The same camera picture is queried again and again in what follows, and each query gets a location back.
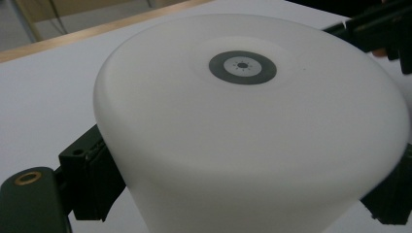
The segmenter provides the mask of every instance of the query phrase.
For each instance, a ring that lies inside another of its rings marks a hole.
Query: brass ring
[[[41,172],[29,172],[15,179],[16,185],[26,185],[37,182],[42,177]]]

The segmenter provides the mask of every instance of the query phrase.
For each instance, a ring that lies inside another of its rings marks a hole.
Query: wooden table edge
[[[37,42],[27,46],[22,46],[16,49],[5,50],[0,52],[0,63],[21,58],[36,52],[50,50],[53,48],[69,45],[86,38],[100,35],[109,31],[113,31],[134,23],[142,22],[156,17],[162,17],[177,13],[179,11],[189,9],[213,0],[190,0],[187,2],[178,3],[168,7],[156,9],[146,13],[142,13],[133,17],[123,18],[117,21],[105,23],[99,26],[90,27],[85,30],[73,32],[64,36],[55,37],[45,41]]]

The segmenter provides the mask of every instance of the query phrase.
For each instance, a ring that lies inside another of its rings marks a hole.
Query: white tabletop
[[[173,18],[219,13],[278,17],[319,29],[345,19],[280,0],[216,0],[69,46],[1,63],[0,182],[27,168],[59,166],[59,153],[95,124],[92,109],[94,80],[106,57],[124,40]],[[398,62],[377,61],[398,83],[412,109],[411,77],[400,73]],[[73,215],[70,218],[76,233],[149,232],[127,190],[104,223],[76,221]],[[411,230],[410,224],[381,225],[358,203],[326,233],[406,233]]]

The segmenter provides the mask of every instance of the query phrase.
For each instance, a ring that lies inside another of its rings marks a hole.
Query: rounded white lid
[[[227,201],[356,200],[393,169],[409,131],[401,94],[366,54],[271,17],[147,29],[108,58],[94,104],[127,185],[144,177]]]

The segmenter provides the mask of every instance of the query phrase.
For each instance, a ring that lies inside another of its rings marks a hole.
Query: white cylindrical object
[[[232,51],[262,56],[262,71],[226,72]],[[367,55],[271,17],[139,33],[102,67],[94,108],[152,233],[319,233],[391,172],[409,132],[401,94]]]

